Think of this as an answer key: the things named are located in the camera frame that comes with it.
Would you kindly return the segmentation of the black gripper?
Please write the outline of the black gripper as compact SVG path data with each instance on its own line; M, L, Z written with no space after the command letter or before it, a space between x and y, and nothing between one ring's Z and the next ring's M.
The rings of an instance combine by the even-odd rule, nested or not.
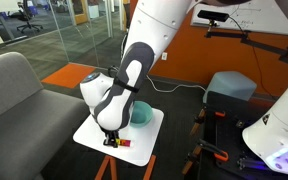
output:
M109 131L105 133L105 139L103 141L103 144L105 146L111 146L113 148L118 147L117 140L119 139L119 134L117 131Z

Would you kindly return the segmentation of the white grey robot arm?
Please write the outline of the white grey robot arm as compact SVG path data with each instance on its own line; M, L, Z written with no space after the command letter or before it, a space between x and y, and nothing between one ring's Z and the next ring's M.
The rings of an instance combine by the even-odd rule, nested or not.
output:
M250 0L139 0L113 78L92 73L80 83L103 147L118 146L118 131L131 120L134 99L145 76L197 4L230 6ZM246 145L273 170L288 174L288 88L257 122L242 131Z

